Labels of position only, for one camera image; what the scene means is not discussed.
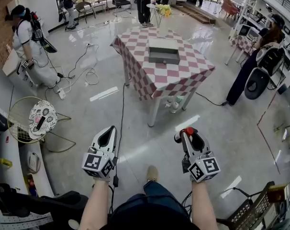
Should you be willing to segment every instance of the shoe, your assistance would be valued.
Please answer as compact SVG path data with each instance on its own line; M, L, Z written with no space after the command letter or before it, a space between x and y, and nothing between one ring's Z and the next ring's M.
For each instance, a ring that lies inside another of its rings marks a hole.
M158 180L158 175L158 169L155 166L150 165L147 169L147 181L156 182Z
M154 26L154 24L152 24L151 22L147 22L147 25L148 25L149 27L153 27L153 26Z
M76 26L68 27L67 29L68 30L74 30L74 29L76 29Z

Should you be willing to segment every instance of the gray floor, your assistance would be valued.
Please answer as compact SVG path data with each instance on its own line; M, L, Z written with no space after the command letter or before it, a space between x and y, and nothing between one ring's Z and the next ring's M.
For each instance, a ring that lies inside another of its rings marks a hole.
M216 70L197 89L213 102L222 103L233 84L240 66L233 60L226 66L224 63L232 52L227 38L229 27L203 25L189 16L173 11L173 15L161 26L176 31L183 39L188 40L201 51L215 66ZM89 196L94 180L82 169L83 153L88 150L93 136L105 127L115 125L120 131L123 101L123 61L120 55L110 47L114 35L125 32L128 28L139 26L136 11L132 15L122 13L126 18L114 20L112 13L98 14L97 19L80 20L77 29L90 26L78 32L65 32L64 28L52 32L48 40L58 49L50 58L54 66L62 66L65 75L74 67L76 60L84 54L86 43L98 44L98 63L95 66L99 83L90 86L85 83L85 74L72 86L64 100L49 90L48 100L60 113L72 117L71 121L58 123L55 132L77 142L77 145L63 153L50 153L43 149L45 165L53 190L62 194L75 190ZM92 26L111 20L108 25ZM79 61L73 74L77 76L95 61L95 50L90 47L87 54ZM88 81L95 83L95 76L89 75ZM66 86L65 80L60 87ZM90 97L117 87L118 92L105 98L90 102ZM194 95L186 111L171 114L161 104L156 124L153 128L147 125L149 102L139 101L137 92L125 88L125 109L123 119L123 138L118 164L119 187L115 190L114 206L125 202L129 197L142 192L146 170L155 165L159 170L159 181L174 196L182 201L191 190L188 174L182 173L181 160L184 156L182 147L173 140L176 126L194 118L192 126L206 136L214 152L221 172L206 184L219 218L229 216L244 200L237 191L221 197L233 181L248 193L261 190L268 181L285 183L290 180L290 152L288 144L281 143L282 133L273 132L273 128L284 123L290 124L290 105L287 98L290 93L277 94L272 105L263 117L260 128L277 160L268 149L256 124L266 111L274 95L266 90L257 100L251 101L242 95L235 106L214 106L204 98ZM67 143L46 136L46 146L52 150L61 150Z

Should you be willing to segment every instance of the black backpack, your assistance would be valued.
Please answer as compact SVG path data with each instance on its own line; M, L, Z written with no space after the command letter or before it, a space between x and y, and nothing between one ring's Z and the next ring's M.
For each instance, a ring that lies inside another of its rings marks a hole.
M44 39L44 36L43 36L43 33L42 33L42 29L41 29L41 24L38 20L39 18L37 17L37 15L35 14L35 12L31 12L30 13L30 24L31 24L31 27L32 27L32 37L31 39L34 41L34 42L38 42L42 39ZM16 34L19 35L18 33L18 30L19 30L19 26L20 24L25 21L25 20L22 20L19 25L17 26L16 28Z

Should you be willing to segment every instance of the red and white tablecloth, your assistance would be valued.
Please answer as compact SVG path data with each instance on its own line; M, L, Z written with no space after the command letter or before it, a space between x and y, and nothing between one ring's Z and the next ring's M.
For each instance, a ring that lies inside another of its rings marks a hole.
M247 54L252 55L255 48L252 48L251 40L246 36L236 36L230 40L231 46L237 46L243 49Z
M134 27L116 36L111 44L121 54L125 72L132 79L140 100L160 96L185 96L214 71L215 66L198 50L175 32L169 30L167 39L175 39L179 46L180 63L148 62L148 39L157 38L158 29Z

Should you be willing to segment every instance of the smartphone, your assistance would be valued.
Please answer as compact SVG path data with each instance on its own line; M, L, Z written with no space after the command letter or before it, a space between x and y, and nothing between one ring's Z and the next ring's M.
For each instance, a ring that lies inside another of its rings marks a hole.
M40 128L41 128L42 124L44 123L44 121L45 121L45 117L42 116L40 121L39 121L39 123L38 123L38 125L36 126L37 130L40 130Z

